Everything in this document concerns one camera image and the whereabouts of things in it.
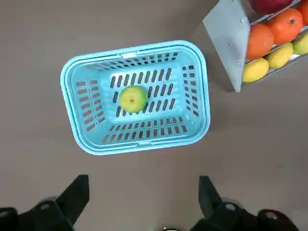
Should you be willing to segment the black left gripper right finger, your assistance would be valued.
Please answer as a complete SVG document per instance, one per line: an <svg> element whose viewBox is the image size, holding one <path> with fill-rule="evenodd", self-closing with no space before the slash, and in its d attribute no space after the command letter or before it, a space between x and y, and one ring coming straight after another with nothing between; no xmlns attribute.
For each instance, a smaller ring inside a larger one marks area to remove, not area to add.
<svg viewBox="0 0 308 231"><path fill-rule="evenodd" d="M192 231L297 231L299 228L284 213L261 209L249 213L234 202L223 201L208 176L199 177L198 202L204 215Z"/></svg>

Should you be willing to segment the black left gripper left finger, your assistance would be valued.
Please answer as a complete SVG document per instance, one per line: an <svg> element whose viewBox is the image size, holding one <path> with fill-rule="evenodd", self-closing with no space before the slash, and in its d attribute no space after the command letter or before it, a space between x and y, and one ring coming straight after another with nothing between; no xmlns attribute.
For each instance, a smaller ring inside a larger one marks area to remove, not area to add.
<svg viewBox="0 0 308 231"><path fill-rule="evenodd" d="M90 200L89 176L78 175L59 195L48 197L30 210L0 209L2 231L73 231L74 224Z"/></svg>

